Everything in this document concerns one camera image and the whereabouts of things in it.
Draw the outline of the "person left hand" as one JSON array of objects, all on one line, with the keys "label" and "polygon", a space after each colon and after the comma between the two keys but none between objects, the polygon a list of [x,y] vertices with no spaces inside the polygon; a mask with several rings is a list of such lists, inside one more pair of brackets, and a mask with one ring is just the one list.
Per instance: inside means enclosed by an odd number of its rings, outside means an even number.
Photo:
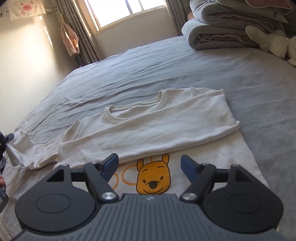
[{"label": "person left hand", "polygon": [[6,182],[2,175],[0,175],[0,187],[6,189]]}]

